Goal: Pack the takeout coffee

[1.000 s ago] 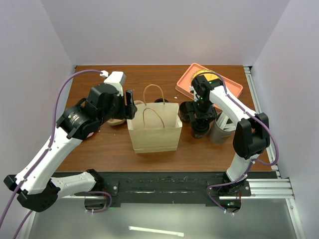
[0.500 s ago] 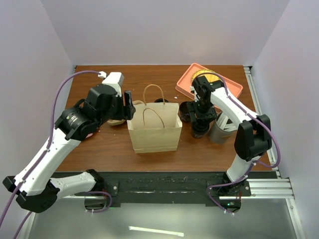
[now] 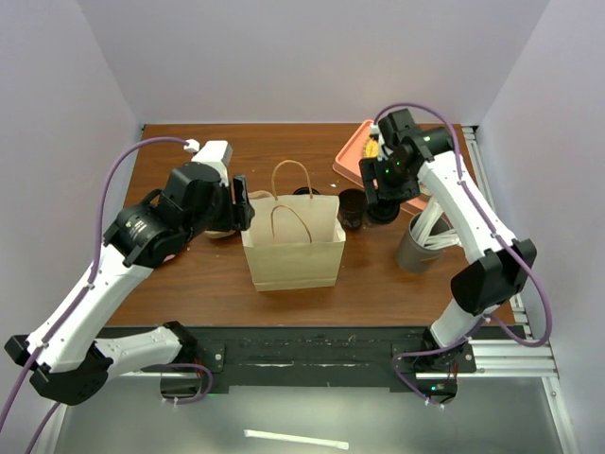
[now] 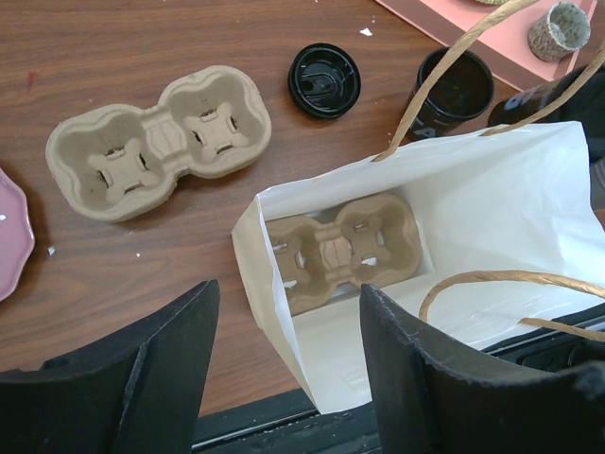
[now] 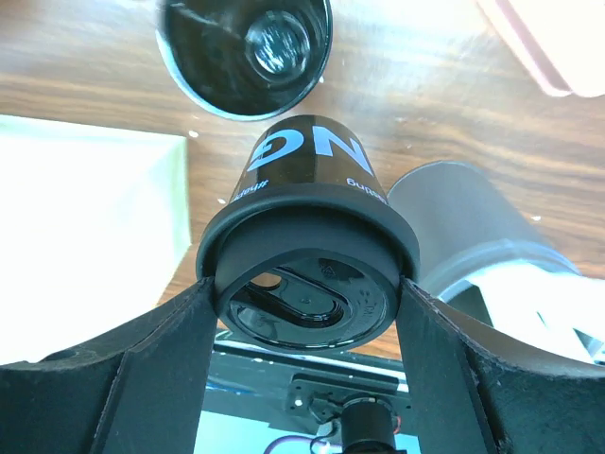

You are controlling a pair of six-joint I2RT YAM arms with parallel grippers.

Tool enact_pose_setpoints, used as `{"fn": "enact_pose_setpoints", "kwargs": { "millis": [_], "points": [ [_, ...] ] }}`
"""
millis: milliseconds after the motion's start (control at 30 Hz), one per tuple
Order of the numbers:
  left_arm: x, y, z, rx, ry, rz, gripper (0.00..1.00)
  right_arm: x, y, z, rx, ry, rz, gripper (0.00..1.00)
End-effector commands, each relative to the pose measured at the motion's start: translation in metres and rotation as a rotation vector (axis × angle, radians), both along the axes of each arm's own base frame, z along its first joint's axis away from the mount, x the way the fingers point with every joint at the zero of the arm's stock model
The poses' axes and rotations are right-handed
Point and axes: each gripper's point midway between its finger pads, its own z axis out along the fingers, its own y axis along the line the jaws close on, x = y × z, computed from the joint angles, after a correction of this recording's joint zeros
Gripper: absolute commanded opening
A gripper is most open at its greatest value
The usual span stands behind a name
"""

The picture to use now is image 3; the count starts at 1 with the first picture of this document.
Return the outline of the black coffee cup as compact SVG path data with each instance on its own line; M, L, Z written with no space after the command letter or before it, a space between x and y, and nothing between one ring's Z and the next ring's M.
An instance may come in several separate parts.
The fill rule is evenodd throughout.
M349 188L338 194L338 220L347 230L357 230L363 222L366 209L365 193L357 188Z

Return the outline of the black cup lid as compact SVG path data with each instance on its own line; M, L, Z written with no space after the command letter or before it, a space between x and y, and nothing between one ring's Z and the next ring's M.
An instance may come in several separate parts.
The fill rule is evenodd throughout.
M293 195L309 195L309 196L315 196L315 195L319 195L320 192L319 190L311 187L299 187L298 189L293 191Z
M366 214L369 222L375 225L387 225L397 219L401 211L400 204L380 201L368 206Z

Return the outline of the brown paper bag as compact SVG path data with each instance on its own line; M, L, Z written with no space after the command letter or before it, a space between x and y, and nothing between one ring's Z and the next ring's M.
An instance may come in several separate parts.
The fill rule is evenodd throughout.
M258 292L332 287L346 243L338 218L339 198L331 195L279 195L271 174L271 195L251 201L255 215L241 233Z

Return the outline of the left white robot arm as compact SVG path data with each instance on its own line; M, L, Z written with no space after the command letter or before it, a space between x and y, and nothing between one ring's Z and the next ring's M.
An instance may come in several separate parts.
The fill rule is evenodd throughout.
M122 302L170 256L206 231L246 231L254 210L243 175L221 176L217 164L174 168L165 188L122 209L103 236L89 271L49 320L5 350L31 371L36 392L78 405L122 374L166 365L194 367L198 341L178 322L139 335L101 339L98 333Z

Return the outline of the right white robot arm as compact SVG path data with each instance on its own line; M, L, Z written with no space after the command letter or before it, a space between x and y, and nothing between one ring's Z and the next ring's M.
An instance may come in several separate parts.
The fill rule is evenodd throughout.
M409 105L387 107L372 122L374 157L359 168L370 220L393 222L403 202L426 187L432 201L458 235L468 262L452 278L452 300L425 329L421 350L405 352L399 362L417 371L443 371L486 317L525 286L537 251L529 239L519 240L503 226L469 176L450 123L422 130Z

